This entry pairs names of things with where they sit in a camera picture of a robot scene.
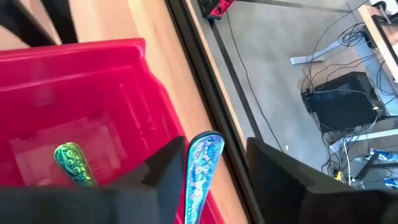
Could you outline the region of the wooden desk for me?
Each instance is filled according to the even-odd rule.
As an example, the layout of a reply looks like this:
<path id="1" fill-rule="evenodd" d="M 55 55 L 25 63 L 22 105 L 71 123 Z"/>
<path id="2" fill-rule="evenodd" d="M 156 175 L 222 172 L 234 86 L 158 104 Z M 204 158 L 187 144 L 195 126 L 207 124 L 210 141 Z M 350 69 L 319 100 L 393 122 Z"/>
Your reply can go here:
<path id="1" fill-rule="evenodd" d="M 381 7 L 363 5 L 358 11 L 393 79 L 398 84 L 398 23 L 393 23 L 391 17 Z"/>

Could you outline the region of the white desk foot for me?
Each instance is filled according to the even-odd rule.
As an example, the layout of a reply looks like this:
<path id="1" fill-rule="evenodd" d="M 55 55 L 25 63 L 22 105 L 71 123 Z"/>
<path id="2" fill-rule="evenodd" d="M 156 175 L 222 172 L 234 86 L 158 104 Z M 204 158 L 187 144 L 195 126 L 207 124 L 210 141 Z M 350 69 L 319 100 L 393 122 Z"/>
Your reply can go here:
<path id="1" fill-rule="evenodd" d="M 299 64 L 312 63 L 312 62 L 322 62 L 322 61 L 325 61 L 325 58 L 324 58 L 325 54 L 338 48 L 340 45 L 341 44 L 336 40 L 336 41 L 332 42 L 330 45 L 328 45 L 327 47 L 325 47 L 324 49 L 315 51 L 311 55 L 300 56 L 300 57 L 291 57 L 291 58 L 289 58 L 289 60 L 292 65 L 299 65 Z"/>
<path id="2" fill-rule="evenodd" d="M 370 140 L 370 139 L 375 139 L 375 138 L 384 138 L 384 137 L 395 136 L 395 135 L 398 135 L 398 128 L 385 130 L 385 131 L 376 131 L 374 133 L 355 134 L 354 136 L 343 137 L 343 138 L 337 140 L 335 143 L 331 144 L 328 148 L 332 152 L 337 152 L 340 150 L 341 146 L 347 145 L 351 142 L 365 141 L 365 140 Z"/>

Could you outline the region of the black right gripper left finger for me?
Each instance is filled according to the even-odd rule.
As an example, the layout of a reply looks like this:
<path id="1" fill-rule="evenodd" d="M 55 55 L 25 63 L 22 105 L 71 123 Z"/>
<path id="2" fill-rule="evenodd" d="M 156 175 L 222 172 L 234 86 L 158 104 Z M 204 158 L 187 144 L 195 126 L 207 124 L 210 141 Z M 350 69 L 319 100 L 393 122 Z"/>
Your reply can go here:
<path id="1" fill-rule="evenodd" d="M 176 137 L 105 187 L 2 187 L 0 224 L 173 224 L 185 148 Z"/>

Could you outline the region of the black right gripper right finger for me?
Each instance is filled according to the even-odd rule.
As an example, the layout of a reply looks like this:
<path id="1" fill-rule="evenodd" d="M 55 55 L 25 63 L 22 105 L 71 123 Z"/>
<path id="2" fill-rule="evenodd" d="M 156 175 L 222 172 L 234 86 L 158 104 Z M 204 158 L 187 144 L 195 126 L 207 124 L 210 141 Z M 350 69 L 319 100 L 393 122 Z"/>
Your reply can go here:
<path id="1" fill-rule="evenodd" d="M 398 224 L 398 190 L 357 190 L 247 140 L 252 190 L 265 224 Z"/>

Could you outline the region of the red plastic bin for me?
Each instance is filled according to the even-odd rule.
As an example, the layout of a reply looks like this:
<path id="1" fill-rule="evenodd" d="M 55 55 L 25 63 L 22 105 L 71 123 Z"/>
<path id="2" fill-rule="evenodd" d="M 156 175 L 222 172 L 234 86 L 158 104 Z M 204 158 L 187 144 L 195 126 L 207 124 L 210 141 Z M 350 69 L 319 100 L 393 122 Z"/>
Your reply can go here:
<path id="1" fill-rule="evenodd" d="M 143 39 L 0 51 L 0 188 L 76 185 L 54 160 L 81 147 L 97 186 L 112 184 L 176 137 L 186 139 L 173 224 L 184 224 L 188 145 Z M 199 224 L 222 224 L 210 193 Z"/>

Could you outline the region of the black metal table frame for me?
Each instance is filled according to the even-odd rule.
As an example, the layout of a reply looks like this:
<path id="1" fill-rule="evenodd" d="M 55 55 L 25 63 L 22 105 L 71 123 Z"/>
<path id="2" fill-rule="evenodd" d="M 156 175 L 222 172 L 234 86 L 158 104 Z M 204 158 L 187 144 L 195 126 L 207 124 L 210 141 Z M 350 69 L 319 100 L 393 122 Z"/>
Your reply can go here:
<path id="1" fill-rule="evenodd" d="M 244 163 L 244 139 L 190 0 L 0 0 L 0 51 L 143 39 L 186 138 L 220 133 L 210 185 L 222 224 L 265 224 Z"/>

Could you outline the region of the black floor computer box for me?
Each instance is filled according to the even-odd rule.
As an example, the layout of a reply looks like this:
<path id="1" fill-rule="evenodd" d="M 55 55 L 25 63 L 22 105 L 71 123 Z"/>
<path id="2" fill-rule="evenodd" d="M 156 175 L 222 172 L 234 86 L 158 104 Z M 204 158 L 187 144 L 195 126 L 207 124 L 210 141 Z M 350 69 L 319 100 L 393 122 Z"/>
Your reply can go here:
<path id="1" fill-rule="evenodd" d="M 344 131 L 373 123 L 383 110 L 364 72 L 349 72 L 302 93 L 309 113 L 315 113 L 321 133 Z"/>

